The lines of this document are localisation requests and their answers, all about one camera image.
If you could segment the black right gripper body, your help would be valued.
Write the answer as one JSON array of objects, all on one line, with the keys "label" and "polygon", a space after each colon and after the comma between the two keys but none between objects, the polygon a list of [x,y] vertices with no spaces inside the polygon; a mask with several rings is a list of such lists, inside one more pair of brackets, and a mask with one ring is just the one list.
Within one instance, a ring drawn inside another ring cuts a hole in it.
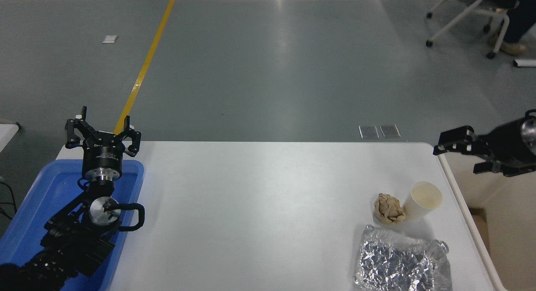
[{"label": "black right gripper body", "polygon": [[509,166],[506,177],[533,172],[533,118],[521,118],[493,129],[486,135],[490,158]]}]

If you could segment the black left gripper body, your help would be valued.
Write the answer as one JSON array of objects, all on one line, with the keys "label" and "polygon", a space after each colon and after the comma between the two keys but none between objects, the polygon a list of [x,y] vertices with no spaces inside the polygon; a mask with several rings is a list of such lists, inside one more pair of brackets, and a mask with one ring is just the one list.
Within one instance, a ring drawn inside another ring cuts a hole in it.
[{"label": "black left gripper body", "polygon": [[82,142],[82,174],[92,175],[99,168],[110,169],[114,175],[123,173],[124,144],[113,133],[99,133]]}]

